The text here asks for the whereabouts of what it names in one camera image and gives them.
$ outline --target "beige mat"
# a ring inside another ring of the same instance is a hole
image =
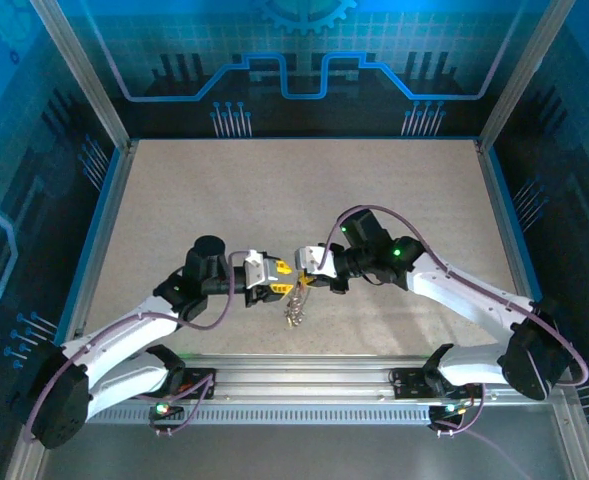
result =
[[[341,212],[363,203],[397,210],[452,264],[513,290],[471,141],[145,140],[86,331],[150,295],[200,235],[220,236],[228,252],[267,250],[293,264],[297,247],[324,241]],[[393,236],[407,233],[391,217],[379,219]],[[245,309],[237,296],[218,329],[182,329],[163,343],[178,353],[410,355],[491,341],[429,299],[362,279],[350,288],[346,296],[313,291],[296,329],[287,327],[285,302]],[[197,321],[214,321],[223,301],[211,299]]]

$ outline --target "enclosure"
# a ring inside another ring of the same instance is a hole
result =
[[[37,343],[131,311],[201,235],[293,265],[361,204],[557,299],[589,365],[589,0],[0,0],[0,478],[589,478],[589,381],[487,385],[473,434],[437,438],[390,369],[490,336],[357,279],[297,328],[237,301],[163,339],[218,372],[172,439],[142,400],[59,449],[19,438],[6,396]]]

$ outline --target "grid pattern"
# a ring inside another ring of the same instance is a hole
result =
[[[435,59],[448,52],[445,71],[456,67],[455,80],[465,93],[477,93],[505,38],[513,15],[454,13],[350,13],[334,28],[321,34],[301,35],[274,28],[260,15],[156,15],[97,17],[105,39],[130,93],[145,94],[161,70],[160,54],[197,53],[203,72],[212,75],[222,65],[232,63],[232,55],[276,51],[297,55],[294,74],[312,75],[312,55],[334,51],[366,51],[387,63],[393,71],[403,72],[410,52],[417,52],[410,78],[419,78],[423,55]],[[505,52],[497,76],[507,75],[517,61],[538,20],[525,15]],[[101,78],[112,77],[94,34],[85,18],[70,19],[82,39]],[[188,70],[193,73],[193,65]],[[434,77],[436,61],[426,78]]]
[[[556,88],[567,110],[565,121],[554,135],[555,141],[567,151],[582,145],[589,158],[589,61],[566,28],[559,32],[525,98],[551,86]]]
[[[55,87],[82,98],[74,77],[43,30],[0,99],[0,204],[26,150],[49,152],[54,145],[54,136],[40,116]]]

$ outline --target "beige floor surface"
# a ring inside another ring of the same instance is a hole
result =
[[[200,235],[220,236],[228,251],[267,250],[293,264],[297,247],[324,241],[342,211],[364,203],[397,210],[452,264],[513,290],[471,141],[145,140],[86,331],[150,295]],[[379,219],[393,236],[407,233]],[[287,327],[284,302],[245,309],[238,296],[218,329],[182,329],[162,343],[178,353],[428,355],[446,342],[491,341],[429,299],[360,279],[350,288],[342,297],[313,291],[296,329]],[[223,301],[211,299],[197,321],[214,321]]]

